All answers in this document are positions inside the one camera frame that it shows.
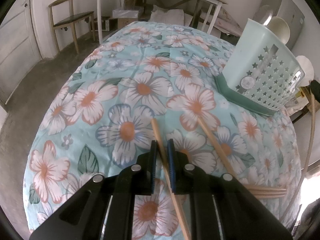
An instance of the bundle of chopsticks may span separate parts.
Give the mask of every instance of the bundle of chopsticks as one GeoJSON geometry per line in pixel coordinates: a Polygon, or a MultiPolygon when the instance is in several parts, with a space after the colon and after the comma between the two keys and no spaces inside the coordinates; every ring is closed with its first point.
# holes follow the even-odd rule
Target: bundle of chopsticks
{"type": "MultiPolygon", "coordinates": [[[[201,126],[201,128],[203,129],[204,133],[207,135],[210,143],[212,144],[212,146],[215,148],[218,156],[220,157],[223,165],[225,166],[225,168],[227,169],[227,172],[230,173],[232,176],[234,176],[236,178],[236,173],[234,171],[234,169],[232,168],[227,155],[224,153],[222,147],[220,146],[219,142],[217,141],[217,139],[215,138],[215,136],[212,134],[210,128],[207,126],[207,124],[204,122],[204,120],[199,117],[198,118],[198,123],[201,126]]],[[[155,118],[153,118],[151,120],[151,125],[152,125],[152,129],[153,129],[153,133],[155,135],[156,140],[158,141],[158,145],[159,145],[159,149],[160,149],[160,158],[162,161],[162,165],[164,168],[164,175],[165,178],[167,180],[168,183],[168,187],[170,190],[170,194],[171,194],[171,198],[172,198],[172,202],[175,208],[175,211],[177,213],[177,217],[179,220],[179,224],[181,226],[181,230],[184,236],[185,240],[191,240],[191,234],[190,231],[188,229],[188,224],[187,224],[187,220],[185,217],[185,214],[183,212],[183,208],[182,208],[182,204],[179,201],[179,199],[177,198],[177,196],[172,193],[171,191],[171,186],[170,186],[170,177],[169,177],[169,165],[168,165],[168,160],[167,160],[167,155],[164,149],[164,145],[162,142],[162,138],[161,138],[161,134],[160,134],[160,130],[158,127],[158,123],[157,120],[155,118]]],[[[249,190],[251,192],[251,194],[253,194],[257,199],[270,199],[270,198],[280,198],[280,197],[284,197],[287,193],[287,189],[286,188],[280,188],[280,187],[265,187],[265,186],[258,186],[258,185],[244,185],[246,187],[247,190],[249,190]]]]}

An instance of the floral bedsheet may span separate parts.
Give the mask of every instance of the floral bedsheet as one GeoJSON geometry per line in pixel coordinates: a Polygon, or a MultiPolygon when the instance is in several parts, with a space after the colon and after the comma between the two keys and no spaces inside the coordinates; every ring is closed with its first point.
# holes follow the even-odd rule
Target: floral bedsheet
{"type": "MultiPolygon", "coordinates": [[[[192,163],[220,176],[226,170],[196,122],[201,116],[242,183],[288,188],[284,198],[261,201],[279,218],[301,176],[295,131],[284,109],[266,118],[217,92],[212,76],[233,48],[189,27],[134,22],[95,49],[52,102],[31,147],[23,186],[30,231],[92,175],[116,175],[147,152],[153,117],[165,143],[173,138],[192,163]]],[[[136,197],[132,239],[183,239],[160,162],[156,177],[155,194],[136,197]]],[[[285,226],[298,205],[299,198],[285,226]]]]}

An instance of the door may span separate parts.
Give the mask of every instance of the door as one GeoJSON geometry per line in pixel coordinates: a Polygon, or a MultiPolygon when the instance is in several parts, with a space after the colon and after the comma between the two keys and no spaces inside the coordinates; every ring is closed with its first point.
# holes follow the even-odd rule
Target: door
{"type": "Polygon", "coordinates": [[[20,81],[40,60],[30,0],[16,0],[0,25],[0,100],[10,98],[20,81]]]}

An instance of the light blue plastic basket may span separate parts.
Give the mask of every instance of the light blue plastic basket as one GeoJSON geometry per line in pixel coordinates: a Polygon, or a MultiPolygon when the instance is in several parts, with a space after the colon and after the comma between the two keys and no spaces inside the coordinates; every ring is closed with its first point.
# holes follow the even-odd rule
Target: light blue plastic basket
{"type": "Polygon", "coordinates": [[[215,81],[229,101],[272,116],[296,92],[304,75],[291,51],[268,28],[248,19],[215,81]]]}

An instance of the metal screw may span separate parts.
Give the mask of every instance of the metal screw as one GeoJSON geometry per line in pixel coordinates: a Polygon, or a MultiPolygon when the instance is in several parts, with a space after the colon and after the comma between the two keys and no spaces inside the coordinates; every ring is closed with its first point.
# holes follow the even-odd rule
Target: metal screw
{"type": "Polygon", "coordinates": [[[103,180],[103,176],[101,174],[97,174],[93,177],[93,182],[101,182],[103,180]]]}
{"type": "Polygon", "coordinates": [[[233,177],[230,173],[223,174],[223,179],[226,181],[232,181],[233,177]]]}
{"type": "Polygon", "coordinates": [[[187,170],[187,171],[193,171],[195,169],[195,166],[191,163],[188,163],[186,165],[184,165],[184,168],[187,170]]]}
{"type": "Polygon", "coordinates": [[[141,170],[141,166],[139,164],[134,164],[131,166],[131,170],[132,171],[140,171],[141,170]]]}

